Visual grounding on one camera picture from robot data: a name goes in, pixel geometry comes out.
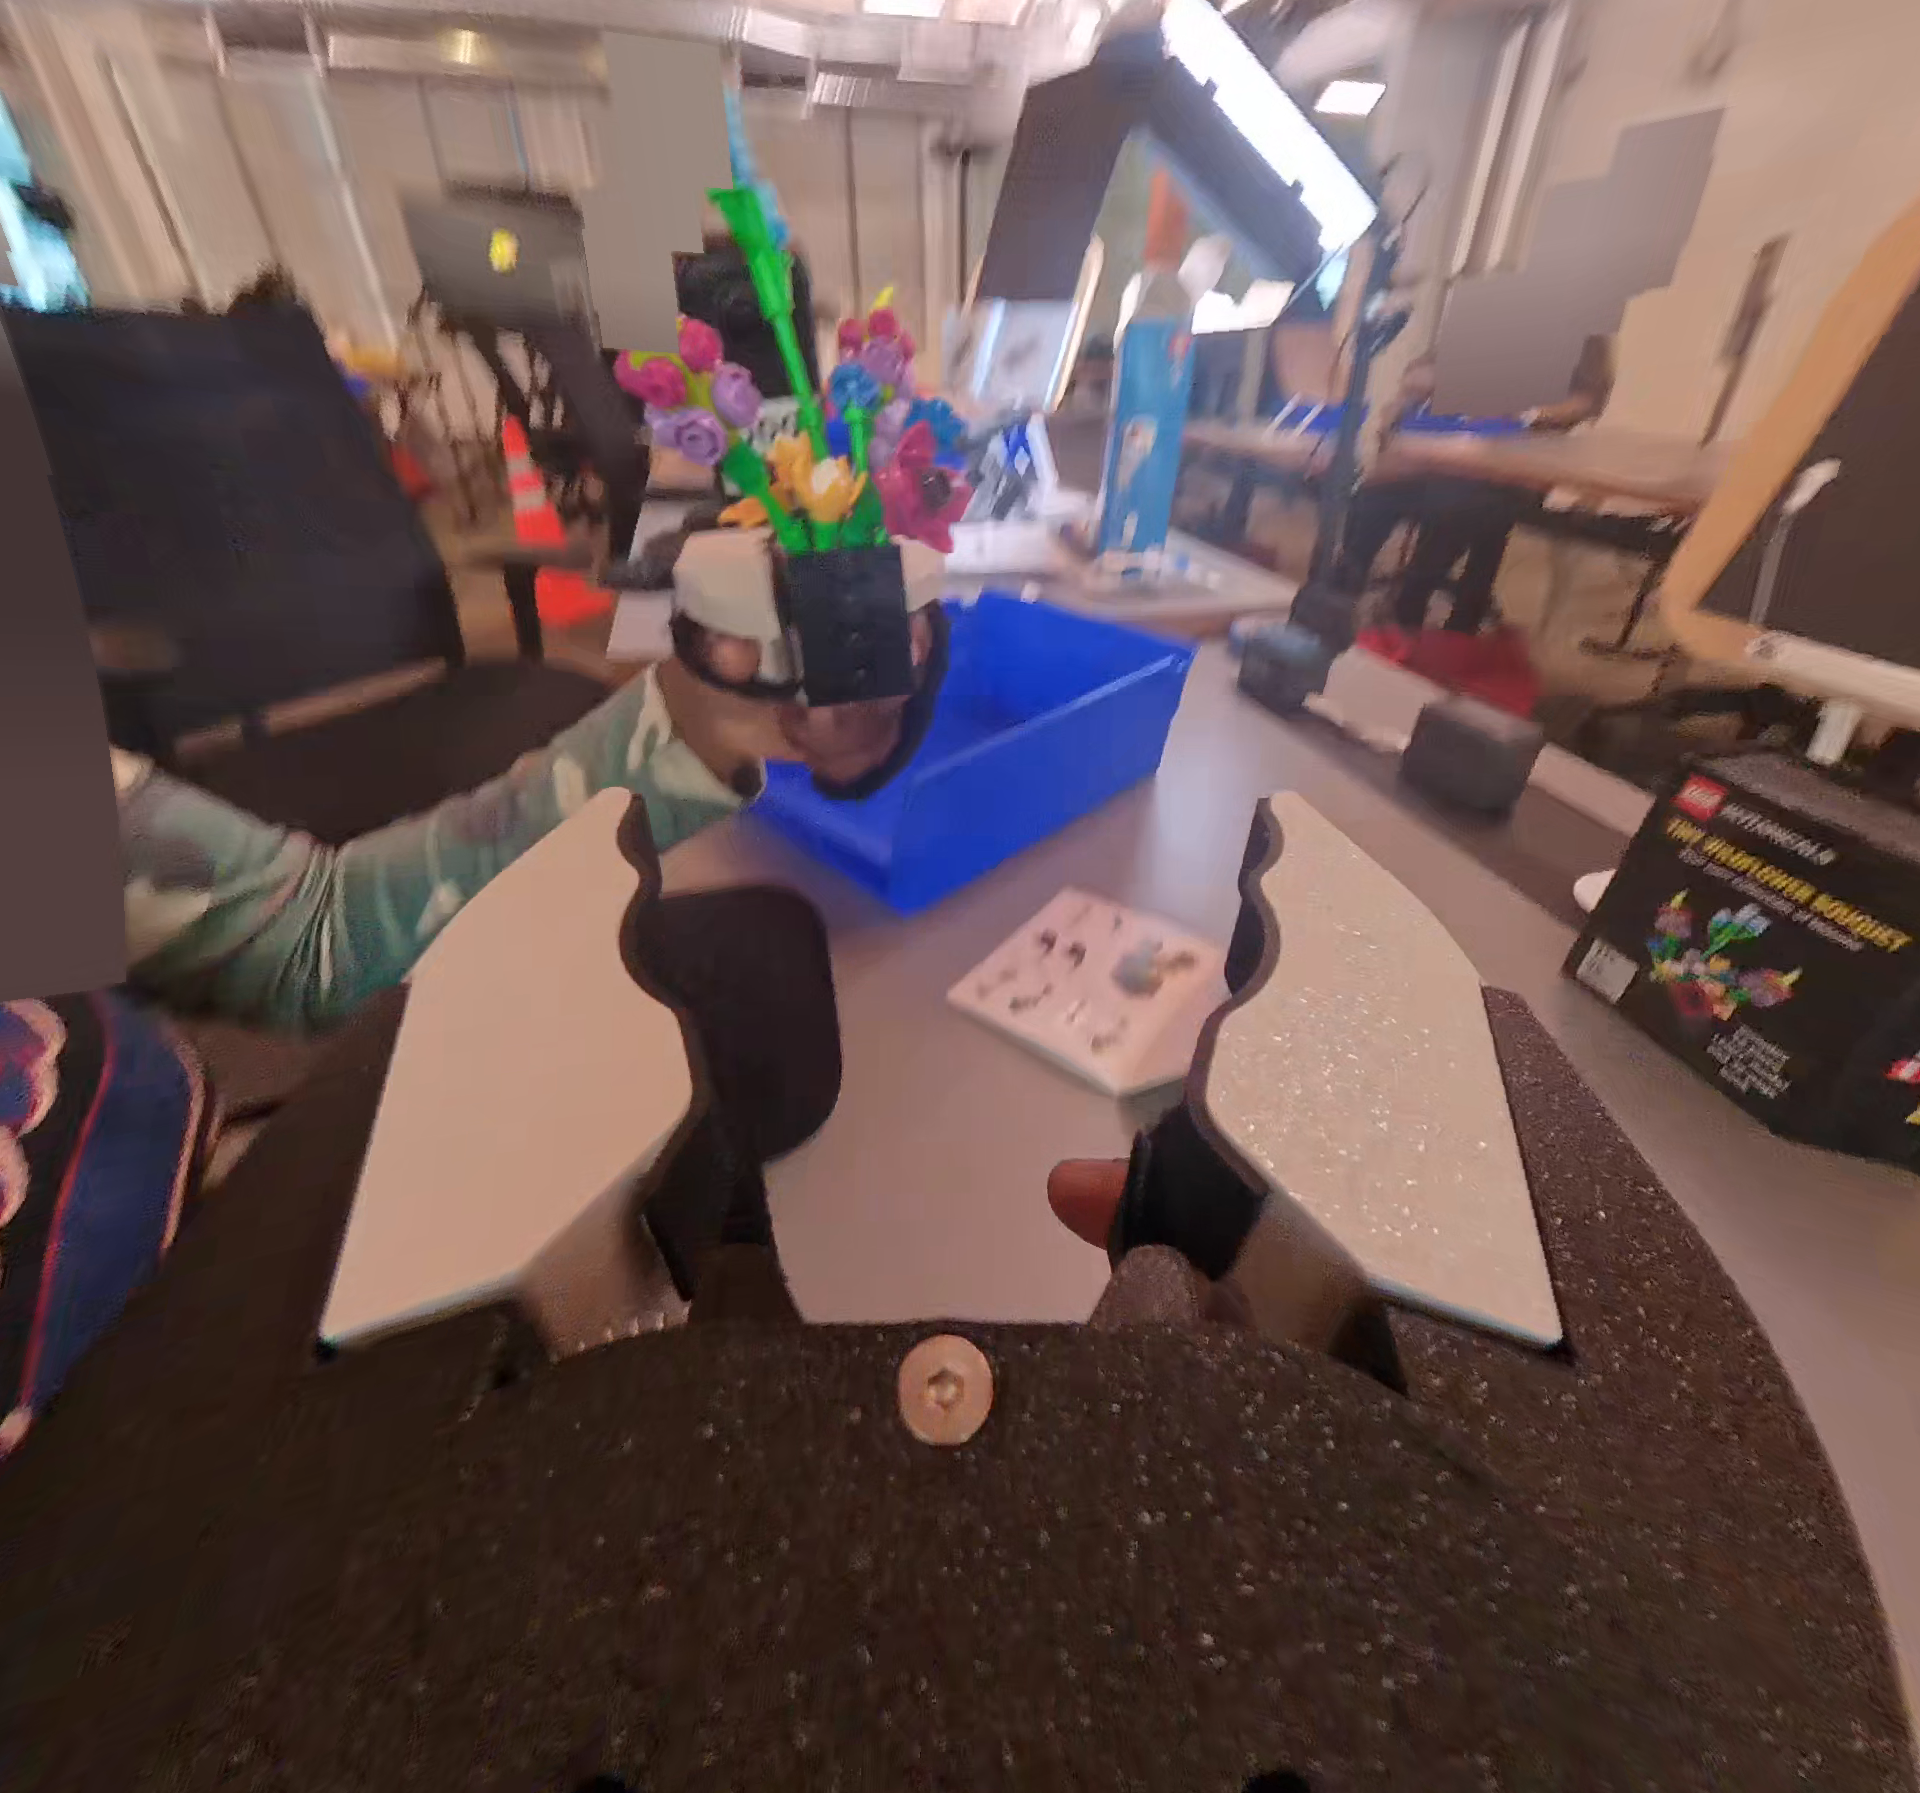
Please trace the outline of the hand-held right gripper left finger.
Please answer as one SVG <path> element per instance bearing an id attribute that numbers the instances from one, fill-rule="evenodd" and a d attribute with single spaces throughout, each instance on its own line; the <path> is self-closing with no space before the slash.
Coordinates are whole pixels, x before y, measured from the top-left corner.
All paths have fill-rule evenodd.
<path id="1" fill-rule="evenodd" d="M 659 941 L 643 800 L 609 789 L 407 974 L 320 1317 L 362 1348 L 505 1306 L 550 1358 L 686 1326 L 733 1195 L 719 1096 Z"/>

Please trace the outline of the green lego sprig blue buds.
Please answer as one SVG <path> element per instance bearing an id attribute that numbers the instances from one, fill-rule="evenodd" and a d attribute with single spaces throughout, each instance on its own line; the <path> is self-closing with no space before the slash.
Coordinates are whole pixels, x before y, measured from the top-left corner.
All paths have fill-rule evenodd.
<path id="1" fill-rule="evenodd" d="M 781 354 L 787 391 L 798 405 L 798 426 L 810 441 L 817 460 L 830 460 L 826 407 L 818 389 L 818 354 L 814 351 L 810 304 L 798 302 L 798 258 L 781 201 L 760 175 L 745 130 L 737 72 L 722 88 L 730 190 L 710 190 L 707 205 L 723 221 L 733 245 L 745 260 L 760 316 Z"/>

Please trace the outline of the lego flower bouquet model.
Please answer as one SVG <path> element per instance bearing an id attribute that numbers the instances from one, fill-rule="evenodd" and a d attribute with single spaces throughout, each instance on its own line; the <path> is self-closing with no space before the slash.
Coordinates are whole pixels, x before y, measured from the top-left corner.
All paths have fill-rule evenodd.
<path id="1" fill-rule="evenodd" d="M 818 377 L 830 460 L 798 426 L 781 354 L 737 248 L 686 264 L 673 351 L 625 354 L 615 377 L 646 410 L 654 445 L 705 466 L 723 490 L 654 557 L 674 651 L 674 560 L 697 530 L 768 530 L 781 552 L 781 609 L 800 654 L 806 707 L 909 698 L 920 686 L 916 621 L 903 612 L 901 557 L 948 557 L 970 507 L 964 420 L 920 389 L 916 346 L 880 302 L 837 327 L 837 363 Z"/>

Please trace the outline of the blue plastic bin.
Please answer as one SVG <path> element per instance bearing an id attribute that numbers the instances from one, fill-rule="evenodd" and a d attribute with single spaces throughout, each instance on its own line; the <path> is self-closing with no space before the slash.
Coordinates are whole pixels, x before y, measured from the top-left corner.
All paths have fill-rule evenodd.
<path id="1" fill-rule="evenodd" d="M 1161 768 L 1192 647 L 1059 605 L 947 603 L 948 670 L 922 750 L 876 795 L 830 800 L 773 765 L 752 818 L 920 915 Z"/>

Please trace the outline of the person's left forearm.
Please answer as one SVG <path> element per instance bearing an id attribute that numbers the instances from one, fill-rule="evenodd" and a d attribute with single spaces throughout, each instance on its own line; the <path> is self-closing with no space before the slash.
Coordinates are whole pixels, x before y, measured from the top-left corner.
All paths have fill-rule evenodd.
<path id="1" fill-rule="evenodd" d="M 596 795 L 639 799 L 667 850 L 752 803 L 779 750 L 775 709 L 669 660 L 501 777 L 335 846 L 110 750 L 129 986 L 178 1014 L 320 1035 Z"/>

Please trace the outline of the tall blue lego box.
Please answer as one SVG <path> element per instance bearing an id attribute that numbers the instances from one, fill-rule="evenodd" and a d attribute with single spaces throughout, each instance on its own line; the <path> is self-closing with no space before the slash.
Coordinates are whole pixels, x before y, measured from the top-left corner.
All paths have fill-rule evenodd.
<path id="1" fill-rule="evenodd" d="M 1146 266 L 1114 335 L 1096 557 L 1143 557 L 1165 542 L 1191 385 L 1192 296 L 1176 268 Z"/>

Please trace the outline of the lego instruction booklet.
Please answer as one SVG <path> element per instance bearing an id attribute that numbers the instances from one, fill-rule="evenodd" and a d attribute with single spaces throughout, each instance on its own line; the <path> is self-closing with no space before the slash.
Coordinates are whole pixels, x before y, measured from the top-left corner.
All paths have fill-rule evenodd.
<path id="1" fill-rule="evenodd" d="M 1054 892 L 947 990 L 963 1019 L 1116 1103 L 1184 1082 L 1223 1002 L 1221 945 L 1088 891 Z"/>

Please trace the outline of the person's left hand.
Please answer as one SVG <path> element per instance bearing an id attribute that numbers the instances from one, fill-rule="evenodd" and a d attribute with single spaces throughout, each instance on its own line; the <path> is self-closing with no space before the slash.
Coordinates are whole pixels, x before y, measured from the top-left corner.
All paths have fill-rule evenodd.
<path id="1" fill-rule="evenodd" d="M 734 792 L 764 765 L 802 765 L 818 789 L 853 788 L 903 745 L 916 698 L 806 707 L 768 698 L 761 640 L 695 628 L 689 650 L 654 667 L 674 739 Z"/>

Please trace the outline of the person's right hand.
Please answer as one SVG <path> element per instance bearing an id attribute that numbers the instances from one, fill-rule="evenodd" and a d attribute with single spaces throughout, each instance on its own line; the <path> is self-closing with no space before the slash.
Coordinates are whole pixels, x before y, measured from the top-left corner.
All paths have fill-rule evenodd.
<path id="1" fill-rule="evenodd" d="M 1047 1207 L 1066 1231 L 1105 1252 L 1127 1192 L 1126 1160 L 1062 1160 L 1047 1174 Z"/>

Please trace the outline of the orange traffic cone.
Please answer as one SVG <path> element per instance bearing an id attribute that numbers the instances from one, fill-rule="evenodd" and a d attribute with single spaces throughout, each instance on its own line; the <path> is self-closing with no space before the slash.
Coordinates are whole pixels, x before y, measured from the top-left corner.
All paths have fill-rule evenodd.
<path id="1" fill-rule="evenodd" d="M 567 552 L 563 522 L 517 415 L 501 418 L 498 445 L 516 547 L 524 553 L 560 557 Z M 600 586 L 585 567 L 520 564 L 506 574 L 506 593 L 516 635 L 525 633 L 528 639 L 543 635 L 544 628 L 582 629 L 608 621 L 615 605 L 612 593 Z"/>

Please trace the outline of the black photo flag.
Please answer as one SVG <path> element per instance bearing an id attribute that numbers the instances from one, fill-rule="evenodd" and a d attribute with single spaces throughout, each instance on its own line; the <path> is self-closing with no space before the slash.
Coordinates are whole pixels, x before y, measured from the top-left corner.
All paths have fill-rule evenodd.
<path id="1" fill-rule="evenodd" d="M 977 302 L 1059 304 L 1076 294 L 1082 260 L 1127 136 L 1165 60 L 1157 35 L 1105 42 L 1066 76 L 1028 88 L 1012 136 Z"/>

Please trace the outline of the grey hard case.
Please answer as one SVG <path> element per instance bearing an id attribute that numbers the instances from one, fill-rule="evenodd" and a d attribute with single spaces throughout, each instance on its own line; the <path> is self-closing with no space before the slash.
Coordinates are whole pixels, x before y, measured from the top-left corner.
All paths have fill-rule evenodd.
<path id="1" fill-rule="evenodd" d="M 1444 696 L 1415 717 L 1398 755 L 1398 783 L 1448 812 L 1511 820 L 1543 750 L 1538 721 Z"/>

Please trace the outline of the person's black lettered jersey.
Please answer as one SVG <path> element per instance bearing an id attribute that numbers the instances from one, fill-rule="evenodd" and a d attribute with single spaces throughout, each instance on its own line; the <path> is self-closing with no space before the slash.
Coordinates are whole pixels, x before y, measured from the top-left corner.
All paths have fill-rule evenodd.
<path id="1" fill-rule="evenodd" d="M 2 1457 L 158 1273 L 211 1124 L 204 1062 L 122 993 L 2 1008 Z"/>

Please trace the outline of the wooden office desk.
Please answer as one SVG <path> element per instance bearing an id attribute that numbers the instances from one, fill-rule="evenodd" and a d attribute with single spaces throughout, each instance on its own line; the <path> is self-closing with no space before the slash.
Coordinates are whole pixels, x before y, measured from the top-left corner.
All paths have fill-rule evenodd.
<path id="1" fill-rule="evenodd" d="M 1321 479 L 1332 435 L 1270 424 L 1188 424 L 1184 456 L 1249 465 L 1276 476 Z M 1725 449 L 1607 429 L 1519 431 L 1508 438 L 1398 431 L 1363 479 L 1397 484 L 1450 479 L 1512 487 L 1528 495 L 1564 492 L 1581 502 L 1629 502 L 1642 511 L 1694 513 L 1710 496 Z"/>

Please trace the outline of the black board with white ledge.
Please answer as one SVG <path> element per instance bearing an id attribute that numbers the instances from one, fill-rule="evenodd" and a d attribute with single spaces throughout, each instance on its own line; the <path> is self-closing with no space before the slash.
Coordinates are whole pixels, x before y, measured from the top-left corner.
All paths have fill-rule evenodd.
<path id="1" fill-rule="evenodd" d="M 1865 249 L 1733 445 L 1659 617 L 1693 663 L 1916 727 L 1916 206 Z"/>

